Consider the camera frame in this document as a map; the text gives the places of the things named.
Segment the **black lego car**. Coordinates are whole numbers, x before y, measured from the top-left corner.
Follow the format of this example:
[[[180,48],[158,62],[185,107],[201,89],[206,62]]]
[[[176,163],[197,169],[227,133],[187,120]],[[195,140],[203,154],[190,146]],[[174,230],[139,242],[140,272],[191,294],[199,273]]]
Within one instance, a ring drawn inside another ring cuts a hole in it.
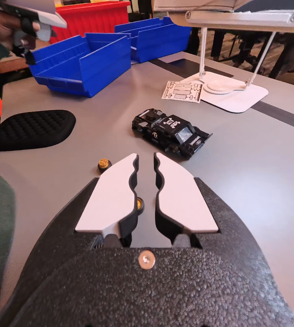
[[[132,129],[141,133],[147,141],[165,152],[174,153],[189,160],[213,135],[193,126],[176,115],[166,115],[150,108],[137,115]]]

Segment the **white booklet stand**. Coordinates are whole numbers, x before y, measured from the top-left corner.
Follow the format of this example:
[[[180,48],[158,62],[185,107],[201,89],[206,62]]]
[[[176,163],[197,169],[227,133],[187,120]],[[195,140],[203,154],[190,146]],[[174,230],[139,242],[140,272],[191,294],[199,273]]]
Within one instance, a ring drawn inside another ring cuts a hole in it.
[[[277,32],[294,30],[294,9],[260,11],[188,10],[167,12],[175,24],[201,27],[201,57],[198,73],[179,82],[201,82],[201,100],[231,113],[243,113],[268,95],[268,90],[253,85],[253,80]],[[252,77],[240,81],[205,69],[207,28],[232,27],[237,30],[271,31],[265,50]]]

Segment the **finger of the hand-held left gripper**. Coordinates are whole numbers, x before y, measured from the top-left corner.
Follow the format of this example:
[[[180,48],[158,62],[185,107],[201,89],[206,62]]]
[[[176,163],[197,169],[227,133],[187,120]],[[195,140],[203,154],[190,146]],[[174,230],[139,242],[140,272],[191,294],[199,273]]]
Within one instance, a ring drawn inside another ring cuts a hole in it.
[[[31,18],[53,27],[67,28],[67,22],[56,12],[51,0],[6,0],[2,8],[19,18]]]

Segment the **red storage bin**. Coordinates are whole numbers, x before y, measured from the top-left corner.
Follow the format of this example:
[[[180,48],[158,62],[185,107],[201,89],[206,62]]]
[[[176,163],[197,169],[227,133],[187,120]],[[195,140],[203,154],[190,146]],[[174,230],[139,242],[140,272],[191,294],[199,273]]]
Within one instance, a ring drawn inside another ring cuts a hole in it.
[[[115,26],[129,22],[129,1],[68,1],[56,5],[56,12],[67,22],[67,28],[54,27],[56,37],[50,44],[86,33],[114,33]]]

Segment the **black dimpled wrist rest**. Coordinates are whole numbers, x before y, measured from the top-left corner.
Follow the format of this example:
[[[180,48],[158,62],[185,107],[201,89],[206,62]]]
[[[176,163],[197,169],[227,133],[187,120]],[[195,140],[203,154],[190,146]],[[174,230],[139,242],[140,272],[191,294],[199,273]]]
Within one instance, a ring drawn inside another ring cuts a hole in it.
[[[76,124],[67,110],[25,112],[0,123],[0,152],[41,149],[66,140]]]

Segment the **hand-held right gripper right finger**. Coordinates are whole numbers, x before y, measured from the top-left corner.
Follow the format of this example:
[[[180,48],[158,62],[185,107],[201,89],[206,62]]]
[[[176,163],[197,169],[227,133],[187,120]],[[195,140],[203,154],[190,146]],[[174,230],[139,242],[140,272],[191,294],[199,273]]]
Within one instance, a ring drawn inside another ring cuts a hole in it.
[[[158,188],[155,223],[169,240],[180,234],[217,233],[219,227],[193,175],[165,155],[154,153]]]

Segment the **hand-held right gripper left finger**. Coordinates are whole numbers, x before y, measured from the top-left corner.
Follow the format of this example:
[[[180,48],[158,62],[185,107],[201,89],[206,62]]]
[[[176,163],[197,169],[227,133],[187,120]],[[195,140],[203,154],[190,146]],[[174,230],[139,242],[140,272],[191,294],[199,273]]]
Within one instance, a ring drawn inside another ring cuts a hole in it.
[[[132,153],[99,177],[76,225],[76,232],[115,234],[126,238],[137,226],[137,171],[139,156]]]

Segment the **lego instruction booklet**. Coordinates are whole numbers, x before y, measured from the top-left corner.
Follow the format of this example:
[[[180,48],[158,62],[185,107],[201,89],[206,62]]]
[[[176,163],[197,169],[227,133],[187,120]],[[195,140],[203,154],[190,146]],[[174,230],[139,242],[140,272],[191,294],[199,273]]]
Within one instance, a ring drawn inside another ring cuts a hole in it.
[[[153,0],[154,11],[186,12],[188,10],[214,10],[232,12],[250,0]]]

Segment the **white sticker sheet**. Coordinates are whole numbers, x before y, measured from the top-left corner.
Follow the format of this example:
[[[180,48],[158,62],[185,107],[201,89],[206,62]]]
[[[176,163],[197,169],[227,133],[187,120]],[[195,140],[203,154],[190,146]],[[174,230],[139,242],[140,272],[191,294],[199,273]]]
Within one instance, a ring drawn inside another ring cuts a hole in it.
[[[199,104],[201,101],[201,91],[201,82],[181,83],[168,81],[161,99]]]

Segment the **blue storage bin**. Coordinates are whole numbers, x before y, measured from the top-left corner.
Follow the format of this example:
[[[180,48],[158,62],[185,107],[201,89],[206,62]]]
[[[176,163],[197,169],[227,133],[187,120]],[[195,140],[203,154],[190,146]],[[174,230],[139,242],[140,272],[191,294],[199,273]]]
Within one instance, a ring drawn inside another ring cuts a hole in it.
[[[115,33],[130,34],[131,60],[144,63],[185,51],[191,27],[176,25],[164,16],[115,26]]]
[[[92,98],[131,68],[131,35],[86,33],[32,52],[36,82],[51,91]]]

